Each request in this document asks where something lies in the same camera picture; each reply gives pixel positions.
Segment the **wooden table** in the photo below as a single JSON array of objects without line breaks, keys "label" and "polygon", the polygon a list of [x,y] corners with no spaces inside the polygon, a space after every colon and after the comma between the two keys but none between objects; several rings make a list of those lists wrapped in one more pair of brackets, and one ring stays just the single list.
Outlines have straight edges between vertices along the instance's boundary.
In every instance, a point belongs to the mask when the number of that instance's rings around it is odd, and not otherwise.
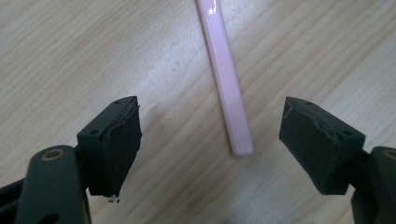
[{"label": "wooden table", "polygon": [[396,147],[396,2],[221,0],[255,153],[230,153],[193,0],[3,0],[0,186],[136,95],[141,149],[99,223],[352,223],[278,140],[286,96]]}]

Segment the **pink object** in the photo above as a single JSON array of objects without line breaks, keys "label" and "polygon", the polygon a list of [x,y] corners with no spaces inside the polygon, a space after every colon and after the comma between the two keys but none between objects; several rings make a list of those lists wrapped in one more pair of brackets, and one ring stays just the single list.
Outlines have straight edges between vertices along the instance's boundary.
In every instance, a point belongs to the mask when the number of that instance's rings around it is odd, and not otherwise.
[{"label": "pink object", "polygon": [[253,152],[253,144],[219,0],[197,2],[231,147],[235,155],[244,156]]}]

